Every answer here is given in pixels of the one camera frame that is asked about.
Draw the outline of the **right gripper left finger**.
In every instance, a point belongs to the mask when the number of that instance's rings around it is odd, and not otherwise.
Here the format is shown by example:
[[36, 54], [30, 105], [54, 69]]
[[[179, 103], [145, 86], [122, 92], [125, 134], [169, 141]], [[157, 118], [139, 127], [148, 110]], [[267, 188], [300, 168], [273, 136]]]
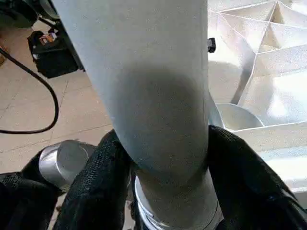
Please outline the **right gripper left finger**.
[[114, 130], [103, 136], [76, 176], [56, 221], [58, 230], [120, 230], [130, 158]]

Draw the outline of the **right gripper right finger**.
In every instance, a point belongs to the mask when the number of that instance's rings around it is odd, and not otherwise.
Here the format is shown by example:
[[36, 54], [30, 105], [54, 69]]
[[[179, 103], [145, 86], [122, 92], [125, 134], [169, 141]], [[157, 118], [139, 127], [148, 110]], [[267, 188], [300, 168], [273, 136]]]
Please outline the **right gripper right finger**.
[[209, 126], [208, 166], [219, 230], [305, 230], [307, 212], [280, 176], [240, 137]]

